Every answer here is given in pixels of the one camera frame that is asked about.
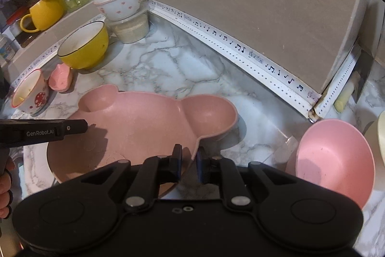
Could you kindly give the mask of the person's left hand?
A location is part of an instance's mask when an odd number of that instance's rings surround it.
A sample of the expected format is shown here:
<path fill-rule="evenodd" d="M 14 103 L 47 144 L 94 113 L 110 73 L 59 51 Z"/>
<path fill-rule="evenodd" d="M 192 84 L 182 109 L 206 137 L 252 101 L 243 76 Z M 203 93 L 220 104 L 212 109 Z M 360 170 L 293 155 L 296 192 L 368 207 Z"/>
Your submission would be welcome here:
<path fill-rule="evenodd" d="M 1 175 L 0 180 L 0 217 L 1 219 L 5 219 L 10 215 L 11 212 L 11 203 L 13 201 L 13 194 L 11 192 L 12 187 L 12 174 L 11 171 L 15 169 L 14 161 L 8 157 L 5 170 L 3 175 Z"/>

